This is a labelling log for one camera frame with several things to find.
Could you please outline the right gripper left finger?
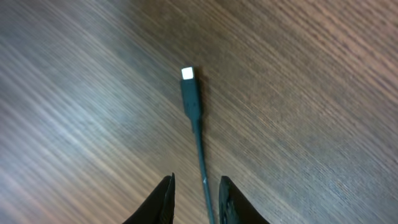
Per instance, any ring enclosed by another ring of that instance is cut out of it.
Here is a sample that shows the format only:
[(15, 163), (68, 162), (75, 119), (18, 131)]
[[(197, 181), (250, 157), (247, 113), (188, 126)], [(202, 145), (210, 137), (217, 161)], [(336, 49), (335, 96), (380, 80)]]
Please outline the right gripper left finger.
[(172, 224), (175, 209), (175, 175), (165, 176), (141, 206), (123, 224)]

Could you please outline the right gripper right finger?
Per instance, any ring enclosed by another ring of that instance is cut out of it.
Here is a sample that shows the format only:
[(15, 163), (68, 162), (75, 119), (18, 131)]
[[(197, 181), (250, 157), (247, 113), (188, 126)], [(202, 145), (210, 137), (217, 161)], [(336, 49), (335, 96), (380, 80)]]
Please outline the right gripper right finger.
[(220, 180), (218, 202), (221, 224), (269, 224), (225, 175)]

